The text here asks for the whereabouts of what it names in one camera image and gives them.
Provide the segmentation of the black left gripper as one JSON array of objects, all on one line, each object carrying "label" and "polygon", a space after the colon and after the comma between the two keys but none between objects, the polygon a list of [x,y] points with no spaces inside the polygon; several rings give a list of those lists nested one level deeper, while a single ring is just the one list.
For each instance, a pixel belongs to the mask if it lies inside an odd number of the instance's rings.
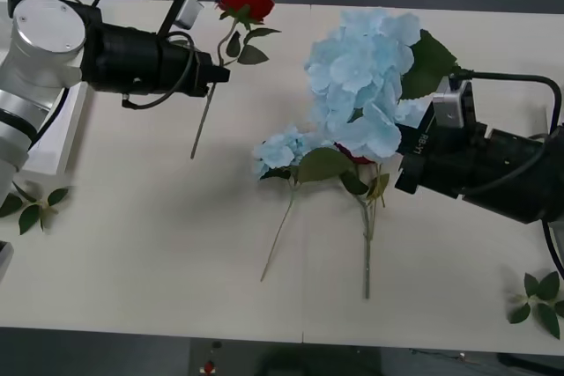
[{"label": "black left gripper", "polygon": [[159,76],[159,93],[168,92],[180,79],[186,69],[189,58],[192,62],[187,76],[177,87],[176,92],[190,97],[205,97],[209,91],[208,81],[211,66],[211,82],[226,83],[230,78],[230,69],[213,64],[209,53],[196,48],[189,35],[169,35],[161,42],[161,62]]}]

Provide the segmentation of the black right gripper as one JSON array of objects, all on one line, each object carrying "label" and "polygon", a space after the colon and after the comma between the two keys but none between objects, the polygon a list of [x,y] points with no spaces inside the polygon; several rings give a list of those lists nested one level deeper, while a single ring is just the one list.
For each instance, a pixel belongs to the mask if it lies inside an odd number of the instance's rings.
[{"label": "black right gripper", "polygon": [[486,126],[476,121],[474,107],[465,108],[463,118],[459,129],[443,127],[429,107],[416,129],[398,126],[402,141],[397,152],[402,160],[396,189],[410,195],[427,188],[453,199],[460,196],[486,131]]}]

